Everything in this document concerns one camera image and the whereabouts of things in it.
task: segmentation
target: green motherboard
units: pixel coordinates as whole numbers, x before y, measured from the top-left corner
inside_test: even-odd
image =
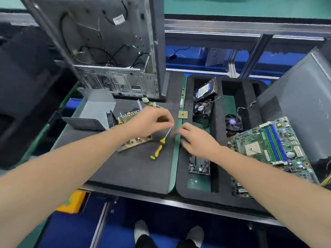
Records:
[[[228,147],[285,172],[319,185],[287,117],[259,125],[230,137]],[[249,192],[232,179],[233,195],[252,198]]]

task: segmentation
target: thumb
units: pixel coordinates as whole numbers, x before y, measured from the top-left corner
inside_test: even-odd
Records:
[[[154,126],[154,132],[173,128],[174,126],[175,125],[171,122],[156,123]]]
[[[189,142],[182,139],[182,140],[180,140],[180,143],[190,154],[192,154],[193,148],[192,148],[192,145]]]

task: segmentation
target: cooling fan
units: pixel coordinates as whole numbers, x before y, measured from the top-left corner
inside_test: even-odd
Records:
[[[241,120],[241,116],[226,114],[225,124],[226,124],[227,131],[242,131],[243,130],[243,122]]]
[[[193,111],[193,118],[194,119],[201,119],[201,118],[207,118],[212,113],[213,105],[211,103],[211,99],[208,99],[206,101],[197,102],[194,106]]]

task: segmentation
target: person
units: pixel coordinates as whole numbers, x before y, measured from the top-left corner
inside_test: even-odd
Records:
[[[200,248],[204,240],[204,230],[200,226],[193,227],[185,240],[180,240],[176,248]],[[135,248],[157,248],[153,239],[149,236],[147,224],[143,220],[134,225]]]
[[[16,247],[125,142],[174,127],[166,109],[145,107],[123,125],[28,161],[0,177],[1,247]],[[313,248],[331,244],[331,192],[220,146],[184,123],[176,132],[191,154],[223,167],[296,236]]]

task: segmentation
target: hand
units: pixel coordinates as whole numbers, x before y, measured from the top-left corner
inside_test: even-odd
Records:
[[[156,131],[173,128],[175,121],[167,109],[147,106],[124,126],[132,139],[147,137]]]
[[[207,132],[192,124],[183,124],[176,132],[187,139],[181,140],[184,148],[192,155],[211,160],[219,152],[220,145]]]

